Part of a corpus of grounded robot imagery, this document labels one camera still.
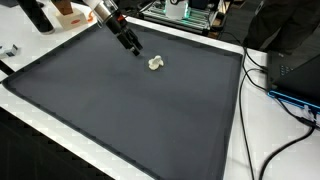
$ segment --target orange object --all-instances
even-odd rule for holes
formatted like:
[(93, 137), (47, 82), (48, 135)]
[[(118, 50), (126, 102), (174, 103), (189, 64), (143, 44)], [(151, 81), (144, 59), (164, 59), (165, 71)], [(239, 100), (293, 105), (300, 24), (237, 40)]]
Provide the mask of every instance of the orange object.
[(93, 16), (92, 16), (92, 11), (89, 13), (89, 18), (88, 18), (88, 22), (91, 22), (93, 21)]

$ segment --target black mat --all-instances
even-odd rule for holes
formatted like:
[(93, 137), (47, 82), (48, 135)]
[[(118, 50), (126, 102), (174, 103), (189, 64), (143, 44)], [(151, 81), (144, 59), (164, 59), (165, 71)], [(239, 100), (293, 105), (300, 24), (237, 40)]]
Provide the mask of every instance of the black mat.
[(94, 26), (4, 86), (156, 179), (222, 179), (241, 55), (131, 27), (139, 57)]

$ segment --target electronic equipment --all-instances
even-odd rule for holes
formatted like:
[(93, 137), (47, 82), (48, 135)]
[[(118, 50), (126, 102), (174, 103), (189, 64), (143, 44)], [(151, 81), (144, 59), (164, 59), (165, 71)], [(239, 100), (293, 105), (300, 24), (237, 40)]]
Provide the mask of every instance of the electronic equipment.
[[(191, 1), (175, 2), (177, 3), (176, 5), (172, 4), (170, 0), (151, 2), (149, 6), (146, 6), (148, 8), (141, 11), (139, 18), (205, 36), (211, 31), (221, 29), (225, 24), (226, 16), (221, 16), (218, 11), (212, 11), (214, 6), (218, 7), (221, 3), (211, 4), (211, 8), (201, 10), (189, 5)], [(217, 17), (222, 19), (221, 25), (219, 27), (212, 26)]]
[(295, 63), (304, 59), (285, 57), (268, 54), (268, 95), (320, 114), (320, 54), (300, 66)]
[(188, 0), (166, 0), (165, 16), (169, 19), (181, 20), (188, 18), (190, 15)]

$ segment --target small white toy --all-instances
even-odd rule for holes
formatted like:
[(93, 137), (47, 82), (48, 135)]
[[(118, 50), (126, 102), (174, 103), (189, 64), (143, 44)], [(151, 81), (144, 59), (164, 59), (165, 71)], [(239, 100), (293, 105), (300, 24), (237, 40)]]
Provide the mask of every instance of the small white toy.
[(18, 48), (14, 44), (12, 46), (1, 46), (0, 45), (0, 59), (15, 56), (17, 54), (17, 51), (18, 51)]
[(160, 66), (164, 66), (164, 62), (161, 56), (156, 56), (155, 58), (149, 60), (149, 68), (151, 70), (154, 71), (158, 69)]

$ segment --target white object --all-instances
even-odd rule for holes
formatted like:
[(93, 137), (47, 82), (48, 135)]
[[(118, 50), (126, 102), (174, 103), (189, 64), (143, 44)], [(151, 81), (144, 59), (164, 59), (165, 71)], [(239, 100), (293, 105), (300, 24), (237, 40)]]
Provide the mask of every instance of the white object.
[(88, 24), (86, 16), (77, 8), (73, 8), (73, 13), (62, 15), (59, 11), (55, 14), (62, 28), (66, 31)]
[(15, 56), (17, 51), (18, 47), (14, 44), (10, 46), (0, 45), (0, 59)]
[(149, 60), (149, 68), (151, 70), (156, 70), (160, 66), (164, 66), (164, 62), (161, 59), (161, 56), (156, 56), (155, 58)]
[(184, 19), (189, 11), (189, 1), (184, 0), (179, 2), (177, 5), (171, 3), (175, 0), (166, 0), (165, 14), (168, 18), (174, 20)]

